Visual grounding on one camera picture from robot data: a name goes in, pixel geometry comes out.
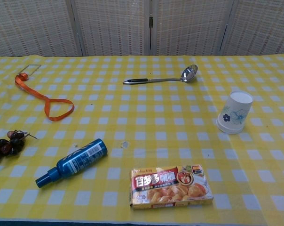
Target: orange lanyard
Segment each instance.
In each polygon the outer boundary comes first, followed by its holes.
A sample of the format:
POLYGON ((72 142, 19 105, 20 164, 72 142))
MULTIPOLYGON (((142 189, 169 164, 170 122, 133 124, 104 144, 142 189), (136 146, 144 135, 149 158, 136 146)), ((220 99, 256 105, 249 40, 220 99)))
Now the orange lanyard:
POLYGON ((47 96, 44 96, 40 93, 38 93, 37 91, 35 91, 34 89, 29 88, 28 86, 25 85, 24 81, 28 80, 28 74, 26 73, 19 73, 16 77, 15 77, 15 83, 17 86, 19 86, 20 88, 22 88, 23 90, 25 90, 27 93, 35 96, 38 99, 42 99, 45 101, 45 114, 47 116, 47 118, 49 118, 49 120, 51 121, 60 121, 61 119, 67 117, 69 114, 71 114, 74 111, 74 103, 70 100, 67 99, 51 99, 48 98, 47 96), (62 103, 68 103, 72 105, 72 108, 67 111, 66 113, 57 116, 57 117, 50 117, 49 113, 50 113, 50 103, 51 102, 62 102, 62 103))

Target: white paper cup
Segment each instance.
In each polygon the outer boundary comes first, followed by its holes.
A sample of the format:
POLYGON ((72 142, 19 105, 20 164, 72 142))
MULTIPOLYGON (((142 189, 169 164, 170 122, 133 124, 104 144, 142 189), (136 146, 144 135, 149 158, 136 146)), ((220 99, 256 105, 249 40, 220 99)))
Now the white paper cup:
POLYGON ((244 91, 234 91, 228 97, 225 106, 217 118, 218 128, 229 134, 242 131, 245 119, 253 103, 251 94, 244 91))

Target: curry box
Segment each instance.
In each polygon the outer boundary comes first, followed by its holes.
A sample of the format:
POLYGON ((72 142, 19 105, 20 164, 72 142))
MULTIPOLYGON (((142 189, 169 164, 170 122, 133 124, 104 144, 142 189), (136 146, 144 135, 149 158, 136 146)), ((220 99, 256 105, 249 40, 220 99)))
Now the curry box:
POLYGON ((133 169, 130 178, 133 209, 210 204, 213 200, 201 165, 133 169))

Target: metal clip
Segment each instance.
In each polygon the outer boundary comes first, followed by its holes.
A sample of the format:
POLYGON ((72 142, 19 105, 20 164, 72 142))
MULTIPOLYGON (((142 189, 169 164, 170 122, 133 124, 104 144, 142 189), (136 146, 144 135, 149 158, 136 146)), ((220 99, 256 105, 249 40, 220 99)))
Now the metal clip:
POLYGON ((41 65, 27 65, 25 68, 23 68, 19 73, 21 73, 22 71, 24 71, 27 67, 29 67, 29 66, 36 66, 37 68, 36 69, 34 69, 34 71, 31 73, 31 74, 29 74, 28 76, 31 76, 36 70, 38 70, 39 69, 39 67, 41 67, 41 65))

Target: blue flower print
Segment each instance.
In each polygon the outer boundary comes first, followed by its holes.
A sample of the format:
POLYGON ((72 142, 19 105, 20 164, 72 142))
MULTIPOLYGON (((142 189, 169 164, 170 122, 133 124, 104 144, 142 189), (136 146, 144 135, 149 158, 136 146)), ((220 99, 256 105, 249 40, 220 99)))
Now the blue flower print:
POLYGON ((230 121, 231 117, 228 114, 223 115, 223 120, 224 121, 230 121))
POLYGON ((235 125, 242 124, 247 115, 247 111, 240 109, 237 112, 231 112, 230 117, 235 125))

